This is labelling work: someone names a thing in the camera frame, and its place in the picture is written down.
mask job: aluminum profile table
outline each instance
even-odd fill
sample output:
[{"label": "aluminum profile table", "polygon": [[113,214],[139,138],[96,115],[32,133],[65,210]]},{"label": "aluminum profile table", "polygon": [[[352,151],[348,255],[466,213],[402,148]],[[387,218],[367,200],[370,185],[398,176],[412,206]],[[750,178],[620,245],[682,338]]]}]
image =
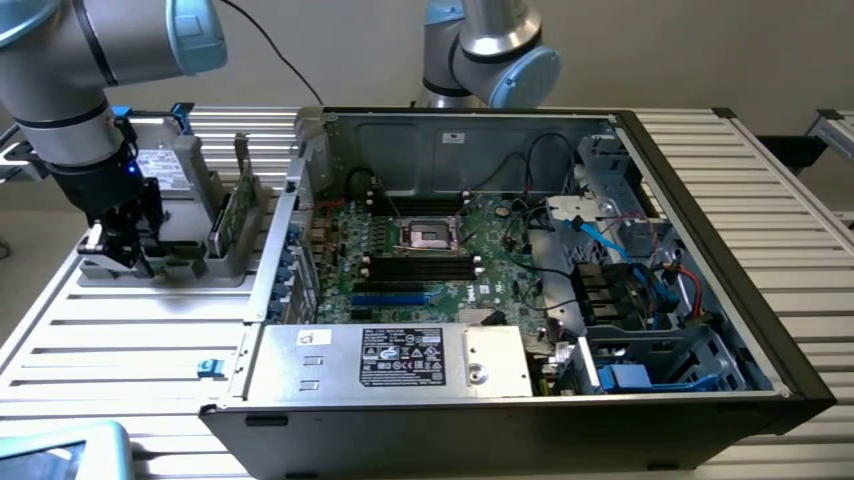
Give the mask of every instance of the aluminum profile table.
[{"label": "aluminum profile table", "polygon": [[[839,405],[783,437],[746,439],[694,472],[567,478],[850,478],[851,234],[737,119],[711,110],[636,113]],[[298,152],[295,115],[287,108],[195,110],[205,158],[224,179],[237,175],[231,137],[241,130],[252,134],[256,172],[266,184],[282,185]],[[131,434],[137,478],[248,478],[196,419],[199,405],[224,393],[229,378],[199,380],[195,366],[205,358],[233,362],[240,354],[257,267],[237,289],[177,293],[81,288],[77,262],[72,255],[63,264],[0,350],[0,436],[115,418]]]}]

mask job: green circuit board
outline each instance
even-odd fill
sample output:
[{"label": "green circuit board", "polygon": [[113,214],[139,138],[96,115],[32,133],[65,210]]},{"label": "green circuit board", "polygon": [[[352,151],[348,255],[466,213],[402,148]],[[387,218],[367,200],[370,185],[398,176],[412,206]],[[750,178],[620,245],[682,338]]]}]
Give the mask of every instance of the green circuit board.
[{"label": "green circuit board", "polygon": [[[546,324],[542,312],[531,310],[512,293],[518,283],[524,292],[538,275],[510,260],[502,248],[502,236],[512,216],[500,218],[495,210],[507,206],[500,196],[482,195],[466,206],[466,215],[435,217],[436,221],[452,222],[456,241],[464,243],[452,252],[408,251],[400,249],[400,224],[398,218],[376,218],[355,203],[335,205],[320,210],[312,225],[312,249],[320,274],[322,302],[318,323],[415,323],[415,322],[479,322],[494,311],[502,311],[510,325],[520,327],[526,343],[536,337]],[[511,236],[520,238],[522,222],[514,222]],[[359,267],[364,252],[388,257],[411,255],[478,255],[483,273],[472,282],[427,282],[428,302],[426,306],[388,306],[371,309],[370,321],[351,319],[354,285],[362,281]],[[528,255],[514,257],[531,264]],[[531,306],[542,307],[542,297],[528,298]]]}]

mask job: blue clip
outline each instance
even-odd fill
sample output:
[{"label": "blue clip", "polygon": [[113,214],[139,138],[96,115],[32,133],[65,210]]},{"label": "blue clip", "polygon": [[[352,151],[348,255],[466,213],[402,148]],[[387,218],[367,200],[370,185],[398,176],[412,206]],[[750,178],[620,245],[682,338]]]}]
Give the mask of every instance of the blue clip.
[{"label": "blue clip", "polygon": [[199,378],[221,378],[225,376],[223,368],[225,366],[224,360],[208,359],[199,362],[196,367],[196,375]]},{"label": "blue clip", "polygon": [[192,126],[189,125],[189,112],[192,111],[193,107],[195,104],[192,103],[176,103],[172,106],[172,115],[175,116],[175,119],[181,126],[181,133],[184,135],[192,135]]}]

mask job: gray floor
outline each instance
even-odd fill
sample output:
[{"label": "gray floor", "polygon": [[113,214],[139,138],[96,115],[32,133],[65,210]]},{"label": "gray floor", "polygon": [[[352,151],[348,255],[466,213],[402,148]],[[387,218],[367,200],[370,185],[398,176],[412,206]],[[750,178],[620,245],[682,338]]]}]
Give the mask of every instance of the gray floor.
[{"label": "gray floor", "polygon": [[72,212],[1,211],[0,237],[12,256],[0,261],[0,343],[5,341],[85,229]]}]

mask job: blue tab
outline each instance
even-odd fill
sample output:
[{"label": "blue tab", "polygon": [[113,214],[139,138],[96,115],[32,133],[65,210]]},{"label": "blue tab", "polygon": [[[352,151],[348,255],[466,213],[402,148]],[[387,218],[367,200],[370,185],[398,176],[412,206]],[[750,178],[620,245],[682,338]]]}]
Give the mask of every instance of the blue tab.
[{"label": "blue tab", "polygon": [[125,105],[115,105],[112,107],[112,114],[116,117],[127,117],[133,113],[133,109]]},{"label": "blue tab", "polygon": [[225,366],[224,360],[216,360],[213,358],[201,360],[196,368],[196,375],[199,378],[220,378],[224,377],[223,369]]}]

